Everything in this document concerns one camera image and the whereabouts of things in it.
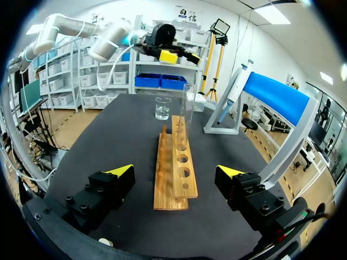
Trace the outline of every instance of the ceiling light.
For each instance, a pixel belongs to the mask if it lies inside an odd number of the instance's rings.
[[[32,25],[29,30],[27,31],[26,35],[29,35],[29,34],[37,34],[40,32],[40,30],[42,29],[43,27],[43,23],[41,24],[34,24]]]
[[[347,79],[347,64],[343,64],[341,67],[341,77],[343,81],[346,81]]]
[[[287,17],[285,17],[280,10],[273,5],[257,8],[255,11],[271,24],[291,24]]]
[[[325,80],[327,83],[329,83],[330,85],[333,85],[333,80],[331,76],[326,75],[323,72],[320,72],[320,76],[322,77],[323,80]]]

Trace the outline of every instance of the ceiling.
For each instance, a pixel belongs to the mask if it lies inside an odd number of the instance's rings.
[[[33,12],[28,18],[28,22],[22,29],[21,35],[30,28],[32,24],[42,23],[44,19],[54,12],[61,12],[68,16],[74,16],[76,12],[82,12],[83,8],[111,2],[112,0],[54,0],[47,1],[40,8]],[[271,4],[269,0],[202,0],[224,9],[230,10],[245,19],[249,19],[252,9]],[[280,3],[283,1],[272,1],[276,7],[289,19],[291,25],[271,25],[256,12],[252,12],[250,21],[259,26],[260,29],[271,35],[279,44],[281,44],[288,53],[298,62],[303,71],[312,79],[325,88],[331,89],[337,96],[341,96],[344,101],[347,100],[347,83],[343,82],[340,76],[340,67],[342,60],[337,54],[329,34],[321,25],[320,20],[309,11],[304,9],[298,3]],[[15,52],[19,53],[33,38],[32,35],[21,37]],[[329,85],[320,77],[319,72],[330,75],[333,80],[333,86]]]
[[[340,76],[343,61],[336,51],[328,31],[318,17],[308,8],[298,3],[280,3],[268,0],[202,0],[228,9],[257,25],[281,44],[301,66],[309,79],[330,89],[347,102],[347,82]],[[288,18],[291,25],[269,24],[253,9],[266,4],[273,4]],[[324,72],[333,78],[333,86],[320,77]]]

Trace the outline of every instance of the green board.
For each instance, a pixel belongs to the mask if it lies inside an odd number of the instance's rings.
[[[32,106],[36,105],[41,98],[40,97],[40,81],[36,80],[21,89],[21,104],[22,104],[23,112],[25,113],[28,110],[28,108],[27,108],[27,103],[25,102],[24,91],[25,91],[25,96],[27,98],[28,107],[30,109]]]

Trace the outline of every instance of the water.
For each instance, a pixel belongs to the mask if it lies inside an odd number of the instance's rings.
[[[169,108],[156,105],[156,119],[163,121],[169,119]]]

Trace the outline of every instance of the black table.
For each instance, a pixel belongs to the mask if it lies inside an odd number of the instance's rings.
[[[170,114],[179,114],[173,99]],[[153,210],[159,133],[171,120],[155,119],[155,96],[120,95],[84,130],[60,162],[47,194],[61,203],[88,183],[95,171],[134,164],[136,184],[118,211],[111,211],[89,235],[111,240],[118,249],[168,257],[208,256],[238,259],[251,252],[260,234],[233,212],[214,184],[216,165],[260,172],[266,162],[251,141],[239,135],[204,134],[212,114],[194,113],[189,132],[198,198],[187,211]],[[232,127],[229,117],[219,127]],[[284,195],[276,184],[272,192]]]

